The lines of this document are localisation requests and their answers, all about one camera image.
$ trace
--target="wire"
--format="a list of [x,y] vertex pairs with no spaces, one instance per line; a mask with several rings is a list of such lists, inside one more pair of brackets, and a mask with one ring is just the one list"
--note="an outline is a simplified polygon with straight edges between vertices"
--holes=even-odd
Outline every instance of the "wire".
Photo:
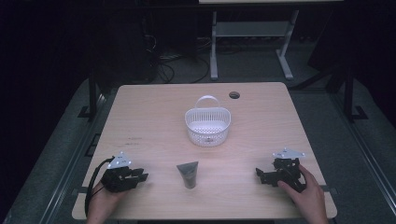
[[93,196],[94,196],[95,194],[97,194],[99,191],[101,191],[104,187],[105,187],[105,186],[102,186],[99,190],[97,190],[95,193],[93,193],[92,196],[91,196],[91,198],[93,198]]
[[[166,75],[165,71],[163,70],[163,67],[164,67],[164,66],[167,67],[167,68],[169,68],[169,69],[171,70],[171,72],[172,72],[171,77],[168,77],[168,76]],[[163,71],[162,73],[161,73],[161,72],[158,72],[160,78],[165,82],[164,84],[169,84],[169,83],[172,81],[172,79],[175,77],[175,70],[174,70],[171,66],[169,66],[169,65],[167,65],[167,64],[164,64],[164,63],[161,63],[161,64],[160,64],[160,67],[161,67],[161,70]]]
[[177,60],[182,57],[183,57],[183,55],[181,55],[181,54],[174,54],[174,55],[169,55],[169,56],[160,56],[160,60],[163,60],[164,63],[169,63],[169,62],[172,62],[173,60]]
[[232,41],[231,39],[228,39],[226,42],[228,42],[228,44],[223,45],[225,49],[221,49],[221,45],[219,46],[219,54],[235,54],[243,51],[243,48],[239,43]]
[[145,35],[145,37],[148,37],[148,39],[153,39],[154,43],[150,49],[147,49],[147,51],[150,53],[154,52],[155,48],[157,47],[157,38],[155,38],[154,35]]
[[204,59],[202,59],[201,57],[198,57],[198,56],[196,58],[205,63],[206,72],[205,72],[205,74],[202,77],[194,80],[192,83],[197,83],[197,82],[201,81],[202,79],[204,79],[209,74],[209,70],[210,70],[210,65],[209,65],[209,63],[207,61],[205,61]]
[[198,42],[199,41],[204,42],[203,44],[198,45],[197,51],[203,51],[211,47],[212,39],[210,37],[201,37],[201,38],[199,37],[197,40]]

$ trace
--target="black cable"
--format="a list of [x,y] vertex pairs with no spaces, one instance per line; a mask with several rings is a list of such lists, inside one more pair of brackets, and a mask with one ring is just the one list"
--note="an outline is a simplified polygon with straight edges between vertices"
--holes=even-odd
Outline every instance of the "black cable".
[[[171,70],[171,72],[172,72],[171,77],[168,77],[168,76],[166,75],[165,71],[163,70],[163,67],[164,67],[164,66],[167,67],[167,68],[169,68],[169,69]],[[161,73],[158,72],[159,75],[160,75],[160,78],[164,81],[164,84],[169,84],[169,83],[172,81],[172,79],[175,77],[175,70],[174,70],[171,66],[169,66],[169,65],[167,65],[167,64],[164,64],[164,63],[160,63],[160,67],[161,67],[161,70],[163,71],[163,75],[166,77],[166,78],[163,78],[163,77],[161,76]]]
[[101,191],[104,187],[105,187],[105,186],[102,186],[99,190],[97,190],[95,193],[93,193],[92,196],[91,196],[91,198],[93,198],[93,196],[94,196],[95,194],[97,194],[99,191]]
[[177,55],[177,56],[175,56],[174,58],[162,59],[162,63],[171,63],[171,62],[173,62],[173,61],[180,60],[180,59],[186,58],[186,57],[187,57],[187,56]]
[[224,43],[219,42],[218,54],[229,55],[243,51],[242,46],[231,39],[224,40],[224,42],[228,42],[228,44],[225,45]]
[[98,167],[95,168],[95,171],[93,172],[93,175],[92,175],[92,177],[91,177],[90,185],[88,186],[88,189],[87,189],[87,194],[85,195],[85,216],[88,215],[88,210],[89,210],[89,207],[90,207],[90,202],[91,202],[92,196],[93,196],[95,193],[99,192],[99,190],[101,190],[101,189],[99,189],[98,191],[96,191],[96,192],[92,195],[93,184],[95,183],[95,179],[96,179],[96,177],[98,176],[99,170],[100,170],[100,168],[101,168],[106,162],[112,162],[113,160],[114,160],[114,157],[112,157],[111,159],[107,159],[107,160],[105,160],[105,161],[102,161],[102,162],[100,163],[100,165],[99,165]]
[[[125,36],[127,37],[126,39],[127,39],[127,43],[128,43],[129,50],[130,50],[131,52],[134,52],[134,46],[133,46],[133,44],[131,43],[131,39],[133,39],[133,38],[132,38],[132,37],[131,37],[131,38],[128,37],[128,32],[127,32],[127,30],[122,29],[122,31],[124,32]],[[135,70],[135,71],[139,71],[139,69],[142,68],[142,66],[146,65],[146,62],[149,61],[150,57],[151,57],[150,54],[149,54],[149,55],[143,55],[143,57],[141,57],[139,61],[137,61],[137,62],[134,63],[134,70]]]

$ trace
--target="gray tube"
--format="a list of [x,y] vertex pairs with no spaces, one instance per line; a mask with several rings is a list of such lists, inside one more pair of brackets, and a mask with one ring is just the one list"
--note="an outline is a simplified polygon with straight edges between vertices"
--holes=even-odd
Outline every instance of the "gray tube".
[[193,189],[196,184],[198,161],[177,165],[177,169],[183,177],[184,186]]

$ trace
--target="white basket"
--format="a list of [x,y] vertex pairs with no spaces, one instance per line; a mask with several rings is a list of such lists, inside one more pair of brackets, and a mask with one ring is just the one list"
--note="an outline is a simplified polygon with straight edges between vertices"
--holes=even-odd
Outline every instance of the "white basket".
[[[198,108],[204,99],[211,99],[218,103],[218,107]],[[186,124],[190,140],[200,147],[215,147],[227,138],[231,123],[231,113],[219,106],[214,96],[205,95],[198,99],[195,108],[187,111]]]

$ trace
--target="gray floor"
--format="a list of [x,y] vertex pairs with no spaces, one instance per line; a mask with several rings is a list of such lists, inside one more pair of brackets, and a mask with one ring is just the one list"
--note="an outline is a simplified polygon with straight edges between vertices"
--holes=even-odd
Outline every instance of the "gray floor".
[[[249,40],[240,45],[239,52],[219,54],[218,82],[279,81],[293,86],[318,72],[306,65],[315,43],[292,42],[287,59],[295,79],[286,80],[275,55],[280,41]],[[208,61],[208,53],[199,56]],[[206,63],[193,59],[180,59],[167,65],[175,70],[171,83],[190,83],[207,69]],[[369,149],[389,185],[396,186],[396,131],[357,81],[354,105],[360,105],[369,119],[349,123],[341,112],[342,91],[326,93],[323,90],[326,81],[322,79],[303,91],[291,91],[290,96],[338,209],[331,223],[396,223],[396,216],[384,197],[384,184],[376,181],[375,167],[364,156],[365,149]],[[206,76],[200,82],[212,81]],[[163,80],[157,77],[152,83],[160,84]],[[98,115],[88,122],[78,118],[79,110],[89,102],[87,81],[81,84],[11,208],[8,223],[83,223],[74,220],[71,211],[91,161],[84,153],[94,135],[102,131],[116,93],[114,88],[101,98]],[[109,220],[108,223],[135,221]],[[305,222],[294,219],[276,223]]]

